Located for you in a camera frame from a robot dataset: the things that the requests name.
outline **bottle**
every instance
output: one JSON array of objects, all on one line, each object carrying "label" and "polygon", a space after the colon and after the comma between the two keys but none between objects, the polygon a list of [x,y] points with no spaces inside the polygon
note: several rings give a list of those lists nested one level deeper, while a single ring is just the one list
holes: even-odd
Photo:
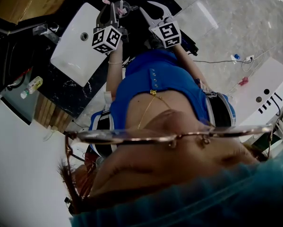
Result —
[{"label": "bottle", "polygon": [[25,99],[29,94],[35,92],[43,84],[41,77],[34,78],[27,86],[27,88],[21,92],[20,96]]}]

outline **shoulder strap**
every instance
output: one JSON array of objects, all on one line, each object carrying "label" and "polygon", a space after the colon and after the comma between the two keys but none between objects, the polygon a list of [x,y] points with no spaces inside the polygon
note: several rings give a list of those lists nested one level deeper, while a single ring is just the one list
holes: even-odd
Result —
[{"label": "shoulder strap", "polygon": [[216,127],[235,125],[235,114],[228,100],[221,93],[205,92],[210,123]]},{"label": "shoulder strap", "polygon": [[[97,112],[91,117],[90,130],[114,130],[114,121],[110,112],[110,106],[112,103],[112,97],[110,92],[104,93],[105,106],[100,112]],[[116,145],[96,145],[91,144],[91,148],[101,157],[108,157],[112,152],[117,149]]]}]

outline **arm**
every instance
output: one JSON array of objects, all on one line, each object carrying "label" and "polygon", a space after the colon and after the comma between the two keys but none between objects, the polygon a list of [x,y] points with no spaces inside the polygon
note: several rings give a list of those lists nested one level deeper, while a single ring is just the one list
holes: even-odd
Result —
[{"label": "arm", "polygon": [[185,69],[193,79],[200,79],[201,82],[210,89],[205,77],[203,76],[202,72],[198,68],[198,66],[194,63],[192,58],[186,53],[186,51],[182,48],[181,44],[177,44],[173,46],[173,51],[181,63],[183,69]]},{"label": "arm", "polygon": [[117,50],[111,52],[109,60],[106,91],[111,92],[112,100],[115,100],[118,85],[122,81],[122,41]]}]

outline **gold necklace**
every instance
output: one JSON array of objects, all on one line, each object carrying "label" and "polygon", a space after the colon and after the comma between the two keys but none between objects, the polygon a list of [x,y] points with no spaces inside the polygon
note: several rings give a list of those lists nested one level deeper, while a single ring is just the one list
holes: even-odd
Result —
[{"label": "gold necklace", "polygon": [[152,98],[152,100],[150,101],[149,105],[147,106],[145,112],[143,113],[143,115],[142,115],[142,117],[141,117],[141,120],[140,120],[140,122],[139,122],[139,124],[138,124],[138,127],[137,127],[138,130],[139,130],[139,128],[140,128],[140,125],[141,125],[141,122],[142,122],[143,118],[145,117],[145,114],[146,114],[147,110],[149,109],[149,107],[151,106],[152,102],[154,101],[154,98],[158,98],[159,100],[163,101],[164,104],[165,104],[169,109],[171,109],[171,107],[163,100],[162,97],[157,96],[157,90],[151,90],[151,91],[150,91],[150,94],[153,95],[153,98]]}]

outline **white wall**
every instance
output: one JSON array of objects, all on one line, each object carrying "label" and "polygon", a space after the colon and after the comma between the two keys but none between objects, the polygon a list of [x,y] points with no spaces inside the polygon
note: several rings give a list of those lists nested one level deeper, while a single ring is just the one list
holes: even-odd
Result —
[{"label": "white wall", "polygon": [[30,126],[0,102],[0,223],[6,227],[68,227],[67,191],[57,172],[64,135]]}]

